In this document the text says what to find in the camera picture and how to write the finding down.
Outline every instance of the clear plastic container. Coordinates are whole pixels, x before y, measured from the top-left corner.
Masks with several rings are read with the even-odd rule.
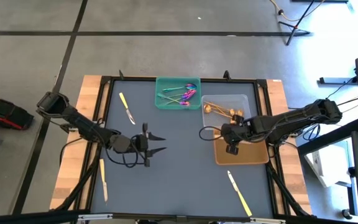
[[[203,97],[201,97],[201,102],[202,102],[201,110],[203,113],[204,127],[214,126],[216,128],[221,128],[222,124],[224,123],[229,124],[231,120],[231,118],[225,117],[215,112],[205,113],[204,111],[205,102],[221,106],[227,110],[229,109],[234,109],[235,111],[242,110],[244,112],[243,117],[245,117],[245,119],[251,117],[248,97],[246,95],[204,95]]]

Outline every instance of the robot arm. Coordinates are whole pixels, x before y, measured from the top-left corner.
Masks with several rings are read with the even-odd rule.
[[[161,141],[163,138],[153,136],[147,131],[147,124],[143,124],[142,134],[132,138],[123,136],[119,131],[102,128],[80,114],[76,108],[68,103],[67,96],[61,93],[47,92],[37,103],[37,112],[44,118],[62,118],[73,127],[78,128],[80,136],[91,142],[101,143],[106,149],[113,149],[116,153],[144,153],[144,165],[150,166],[148,157],[165,147],[148,150],[148,140]]]
[[[291,133],[313,124],[336,124],[342,113],[331,100],[316,100],[304,108],[292,110],[276,116],[254,116],[244,119],[234,115],[237,124],[223,124],[221,134],[227,143],[226,152],[238,154],[240,141],[260,142],[266,140],[276,145],[285,141]]]

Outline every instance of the knife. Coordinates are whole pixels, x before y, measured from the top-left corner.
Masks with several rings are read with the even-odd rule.
[[[230,171],[227,171],[227,175],[229,176],[230,182],[233,185],[234,190],[239,194],[241,204],[244,207],[244,210],[246,211],[246,214],[248,215],[248,217],[250,217],[252,215],[251,210],[249,209],[246,201],[244,200],[244,198],[243,198],[243,196],[242,196],[242,194],[241,194],[236,182],[234,181],[233,176],[231,175]]]
[[[104,178],[104,160],[100,159],[99,163],[100,163],[100,174],[102,175],[104,202],[107,203],[108,195],[107,195],[107,183],[106,183],[106,179]]]
[[[124,94],[119,93],[119,97],[121,98],[121,101],[122,101],[122,103],[123,103],[124,106],[125,106],[125,109],[126,109],[126,112],[127,112],[127,115],[128,115],[129,120],[131,121],[132,124],[135,124],[135,120],[134,120],[134,118],[132,117],[131,112],[129,112],[128,105],[127,105],[127,101],[125,100]]]

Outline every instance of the gray floor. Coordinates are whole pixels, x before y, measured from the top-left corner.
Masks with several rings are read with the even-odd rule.
[[[277,3],[292,18],[307,6]],[[236,78],[281,79],[288,105],[304,106],[337,88],[320,86],[317,78],[353,75],[358,2],[351,3],[353,12],[346,4],[324,3],[301,25],[314,36],[295,38],[288,47],[281,37],[78,37],[61,92],[75,105],[83,75],[117,75],[119,69],[127,76],[198,77],[221,77],[229,70]],[[0,0],[0,30],[72,30],[80,5],[80,0]],[[277,25],[269,0],[94,0],[80,30],[288,31]],[[53,87],[68,39],[0,37],[0,98],[35,114],[35,104]],[[347,86],[333,99],[344,101],[354,92]],[[0,129],[0,215],[11,211],[40,120],[36,115],[27,131]],[[66,138],[49,127],[24,212],[48,210]],[[346,190],[322,188],[307,167],[305,179],[314,214],[341,219],[336,214],[347,207]]]

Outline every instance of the green tray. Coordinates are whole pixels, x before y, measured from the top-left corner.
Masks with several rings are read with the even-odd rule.
[[[197,92],[189,100],[190,106],[180,105],[177,102],[166,105],[170,100],[157,96],[157,93],[163,93],[162,90],[166,88],[176,88],[192,83],[197,86]],[[163,93],[165,96],[172,96],[183,94],[187,91],[186,88],[173,90]],[[197,110],[201,106],[201,80],[200,78],[191,77],[158,77],[155,82],[155,106],[161,110]]]

